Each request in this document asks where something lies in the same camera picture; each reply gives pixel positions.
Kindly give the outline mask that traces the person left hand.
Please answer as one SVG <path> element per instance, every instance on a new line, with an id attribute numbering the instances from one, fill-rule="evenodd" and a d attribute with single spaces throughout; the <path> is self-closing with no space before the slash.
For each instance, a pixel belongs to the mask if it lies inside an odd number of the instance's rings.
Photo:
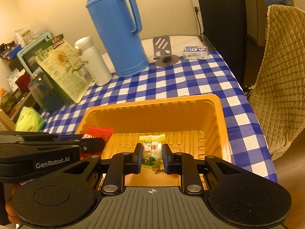
<path id="1" fill-rule="evenodd" d="M 14 211 L 12 201 L 9 201 L 9 202 L 6 203 L 5 209 L 6 209 L 6 212 L 8 214 L 9 221 L 14 223 L 14 224 L 18 224 L 19 219 L 17 218 L 16 213 Z"/>

